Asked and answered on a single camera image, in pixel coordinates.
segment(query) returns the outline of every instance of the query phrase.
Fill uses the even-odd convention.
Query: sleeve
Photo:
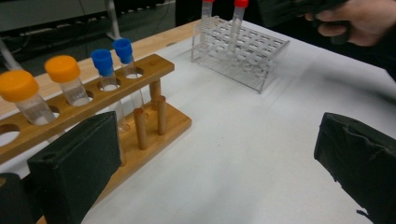
[[[396,27],[372,48],[371,53],[378,59],[379,65],[387,70],[396,81]]]

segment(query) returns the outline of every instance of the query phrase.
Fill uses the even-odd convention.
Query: table surface
[[[83,223],[371,223],[314,147],[325,112],[396,137],[395,83],[378,67],[243,25],[290,40],[276,78],[258,94],[192,63],[191,39],[156,51],[176,67],[163,95],[192,126]]]

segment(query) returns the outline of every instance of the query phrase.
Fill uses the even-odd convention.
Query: hand
[[[312,15],[306,14],[305,18],[312,20]],[[324,36],[340,35],[347,30],[345,26],[331,25],[328,21],[349,21],[348,42],[373,46],[396,24],[396,1],[348,0],[340,7],[320,12],[316,18],[325,21],[318,28]]]

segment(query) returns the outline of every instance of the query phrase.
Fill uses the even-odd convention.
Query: orange cap
[[[37,92],[37,82],[32,74],[24,70],[8,71],[0,75],[0,95],[5,101],[24,101]]]
[[[73,57],[67,55],[56,56],[49,59],[44,67],[54,82],[64,83],[73,81],[79,76],[79,67]]]

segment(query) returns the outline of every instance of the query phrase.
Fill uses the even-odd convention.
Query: test tube
[[[245,8],[248,7],[248,0],[235,0],[233,11],[233,24],[230,32],[230,42],[228,43],[228,52],[235,53],[235,45],[238,41],[239,31],[241,30],[242,20],[244,19]]]
[[[212,17],[212,7],[215,0],[202,1],[202,14],[201,14],[201,39],[200,45],[202,49],[207,49],[207,36],[210,30],[210,18]]]
[[[138,78],[139,74],[134,66],[134,55],[131,41],[126,38],[118,39],[113,42],[113,47],[120,58],[121,69],[125,77]],[[133,92],[130,96],[134,109],[143,108],[144,102],[141,90]]]
[[[116,76],[113,69],[113,60],[111,53],[108,49],[97,49],[91,54],[93,64],[98,70],[100,75],[100,84],[103,91],[114,91],[119,87]],[[126,132],[130,129],[126,123],[122,103],[117,101],[116,103],[109,106],[110,110],[116,111],[117,123],[119,125],[120,132]]]
[[[0,75],[0,95],[5,101],[14,103],[34,125],[55,120],[49,105],[38,93],[37,82],[27,71],[13,70]]]
[[[44,65],[52,81],[60,84],[67,103],[73,106],[90,102],[87,92],[79,79],[79,67],[76,60],[67,55],[49,59]]]

